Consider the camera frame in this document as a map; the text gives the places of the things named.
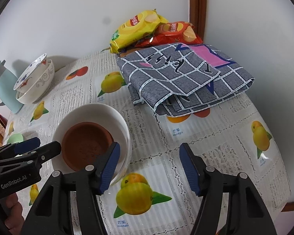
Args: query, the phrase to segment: green label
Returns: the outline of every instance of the green label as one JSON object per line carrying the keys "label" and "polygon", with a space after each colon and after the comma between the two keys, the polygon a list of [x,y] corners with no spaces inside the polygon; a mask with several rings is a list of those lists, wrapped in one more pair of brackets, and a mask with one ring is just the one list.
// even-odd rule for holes
{"label": "green label", "polygon": [[119,37],[119,30],[116,30],[115,33],[112,35],[112,38],[111,39],[114,41],[118,37]]}

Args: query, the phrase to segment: red chip bag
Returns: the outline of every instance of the red chip bag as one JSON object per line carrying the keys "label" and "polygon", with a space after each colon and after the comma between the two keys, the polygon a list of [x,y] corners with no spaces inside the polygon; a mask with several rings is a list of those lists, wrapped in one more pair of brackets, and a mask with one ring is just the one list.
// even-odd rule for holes
{"label": "red chip bag", "polygon": [[181,42],[184,44],[201,44],[201,38],[195,34],[193,25],[188,22],[174,22],[159,25],[152,35],[140,39],[135,47],[150,47]]}

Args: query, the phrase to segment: green bowl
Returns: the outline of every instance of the green bowl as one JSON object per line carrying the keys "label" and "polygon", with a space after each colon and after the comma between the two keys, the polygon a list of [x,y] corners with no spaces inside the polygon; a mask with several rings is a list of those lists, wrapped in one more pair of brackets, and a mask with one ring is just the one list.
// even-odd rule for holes
{"label": "green bowl", "polygon": [[8,143],[14,144],[14,143],[22,142],[22,141],[24,141],[23,135],[21,133],[15,133],[9,137],[9,139],[6,143],[7,144]]}

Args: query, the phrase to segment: pink patch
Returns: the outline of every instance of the pink patch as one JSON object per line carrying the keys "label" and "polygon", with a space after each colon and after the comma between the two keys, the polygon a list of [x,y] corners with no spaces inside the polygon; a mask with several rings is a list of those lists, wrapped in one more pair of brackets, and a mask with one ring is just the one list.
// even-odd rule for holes
{"label": "pink patch", "polygon": [[140,62],[140,65],[145,66],[145,67],[152,67],[151,64],[145,63],[145,62]]}
{"label": "pink patch", "polygon": [[189,46],[200,58],[206,60],[212,67],[228,64],[230,62],[222,60],[220,57],[210,53],[210,50],[204,46]]}

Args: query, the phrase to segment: gray checkered cloth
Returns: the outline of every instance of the gray checkered cloth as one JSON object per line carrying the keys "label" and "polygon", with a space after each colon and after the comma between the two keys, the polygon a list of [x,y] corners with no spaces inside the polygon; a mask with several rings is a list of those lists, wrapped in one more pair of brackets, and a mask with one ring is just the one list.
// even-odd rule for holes
{"label": "gray checkered cloth", "polygon": [[254,78],[210,45],[165,44],[118,58],[133,104],[158,115],[198,112],[246,91]]}

